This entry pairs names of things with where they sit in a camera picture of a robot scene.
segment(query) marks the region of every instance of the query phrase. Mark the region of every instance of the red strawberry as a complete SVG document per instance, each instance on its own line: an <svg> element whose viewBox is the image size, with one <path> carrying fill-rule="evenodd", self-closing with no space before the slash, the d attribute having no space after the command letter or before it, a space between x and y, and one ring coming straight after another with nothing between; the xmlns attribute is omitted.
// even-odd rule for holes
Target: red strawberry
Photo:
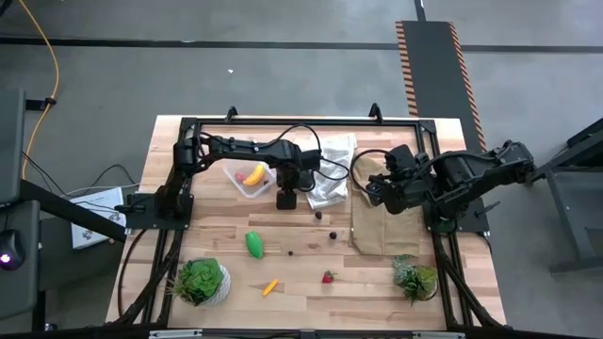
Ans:
<svg viewBox="0 0 603 339"><path fill-rule="evenodd" d="M331 271L326 271L324 272L324 275L322 276L322 283L332 283L335 276L335 274Z"/></svg>

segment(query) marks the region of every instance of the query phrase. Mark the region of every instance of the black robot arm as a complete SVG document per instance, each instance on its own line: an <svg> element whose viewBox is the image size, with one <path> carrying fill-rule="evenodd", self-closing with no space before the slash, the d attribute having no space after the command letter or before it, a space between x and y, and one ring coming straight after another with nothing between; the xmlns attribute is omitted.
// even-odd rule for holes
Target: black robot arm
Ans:
<svg viewBox="0 0 603 339"><path fill-rule="evenodd" d="M302 174L320 170L321 149L302 151L297 144L281 138L270 142L239 140L207 134L189 137L173 145L173 166L166 183L155 193L158 218L178 218L185 210L186 196L181 189L195 173L207 170L221 159L263 161L276 169L278 209L295 209L295 188Z"/></svg>
<svg viewBox="0 0 603 339"><path fill-rule="evenodd" d="M386 153L385 165L389 174L368 178L371 203L384 203L391 214L423 205L440 220L461 217L470 202L496 186L523 183L534 170L526 146L511 141L482 154L448 152L431 160L425 153L413 156L407 145L401 145Z"/></svg>

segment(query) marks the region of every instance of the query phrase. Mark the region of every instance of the butcher block tabletop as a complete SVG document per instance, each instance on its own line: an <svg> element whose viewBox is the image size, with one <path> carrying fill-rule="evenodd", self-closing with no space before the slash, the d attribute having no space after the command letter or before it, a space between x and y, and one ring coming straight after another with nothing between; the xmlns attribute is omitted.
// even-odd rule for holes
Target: butcher block tabletop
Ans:
<svg viewBox="0 0 603 339"><path fill-rule="evenodd" d="M182 118L157 117L142 173L140 192L154 193L164 184L172 163L171 148L177 139ZM292 124L295 123L295 118L291 117ZM435 124L442 153L464 149L459 120L436 119ZM278 137L285 128L282 125L207 125L204 131L223 137L269 141ZM400 144L408 144L411 151L416 153L416 137L412 128L320 126L315 129L320 137L354 133L358 144L357 152L371 148L390 150ZM309 131L298 128L286 134L285 138L293 142L308 142L313 136ZM382 154L373 155L376 160L383 162ZM245 198L224 174L224 163L225 161L218 161L193 178L193 215L190 226L185 231L179 264L200 257L217 258L230 272L230 295L213 307L193 307L174 298L169 321L171 328L446 328L439 292L429 301L411 305L410 300L403 297L401 288L392 283L392 257L362 255L350 243L351 199L322 209L322 219L317 219L305 195L298 192L297 209L279 211L275 206L278 191L276 185L255 199ZM407 222L415 224L419 232L416 244L418 262L435 266L432 238L422 226L422 215L416 209L404 213ZM247 251L245 234L249 231L257 231L264 240L265 256L261 260L251 257ZM331 232L337 232L336 240L330 239ZM128 236L123 256L137 233L133 232ZM149 279L157 234L156 231L148 231L133 250L123 279L124 308L134 301ZM497 278L486 243L474 234L464 233L458 233L458 241L467 284L490 314L505 323ZM326 270L336 272L334 283L321 283ZM279 280L278 284L263 298L262 291L274 279ZM458 292L450 279L448 281L452 286L450 294L455 314L460 321ZM165 281L157 288L153 321L159 313L164 286ZM116 281L106 320L117 317Z"/></svg>

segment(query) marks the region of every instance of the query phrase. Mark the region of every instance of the white pot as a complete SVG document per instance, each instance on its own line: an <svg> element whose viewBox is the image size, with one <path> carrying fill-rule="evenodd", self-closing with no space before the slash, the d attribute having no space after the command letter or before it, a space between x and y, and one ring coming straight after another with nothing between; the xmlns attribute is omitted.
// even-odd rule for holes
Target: white pot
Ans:
<svg viewBox="0 0 603 339"><path fill-rule="evenodd" d="M182 299L180 298L180 300L182 300L183 302L193 305L193 306L215 306L218 305L219 303L221 303L223 300L226 299L226 297L228 297L228 294L230 293L230 285L231 285L231 280L230 280L230 273L228 273L228 269L226 269L226 267L218 264L220 266L220 271L222 272L222 275L224 276L224 278L222 279L222 282L220 283L220 286L218 286L218 288L216 289L216 293L214 293L214 295L200 303L199 305L195 305L194 303Z"/></svg>

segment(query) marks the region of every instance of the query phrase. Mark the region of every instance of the orange and black striped tape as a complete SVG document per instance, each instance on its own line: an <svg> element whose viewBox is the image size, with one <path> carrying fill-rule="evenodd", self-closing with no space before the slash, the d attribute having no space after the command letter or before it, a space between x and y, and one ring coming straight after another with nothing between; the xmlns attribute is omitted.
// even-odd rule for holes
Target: orange and black striped tape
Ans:
<svg viewBox="0 0 603 339"><path fill-rule="evenodd" d="M402 76L404 77L408 114L410 114L411 117L416 118L418 117L418 110L416 108L415 85L413 83L411 61L408 57L408 48L406 47L406 38L404 37L402 22L396 22L396 36L398 37L399 59L402 63Z"/></svg>
<svg viewBox="0 0 603 339"><path fill-rule="evenodd" d="M475 98L473 97L473 89L471 89L471 82L469 82L469 74L467 73L467 67L464 65L463 52L461 52L461 44L459 43L459 36L456 34L456 27L453 23L450 25L450 34L454 41L454 47L456 48L456 56L459 58L459 65L461 66L461 74L463 75L464 88L467 91L467 98L469 98L469 105L471 106L471 114L473 114L473 122L475 122L475 128L478 130L478 139L480 140L481 150L486 152L486 141L483 136L483 130L481 129L480 114L478 108L475 105Z"/></svg>

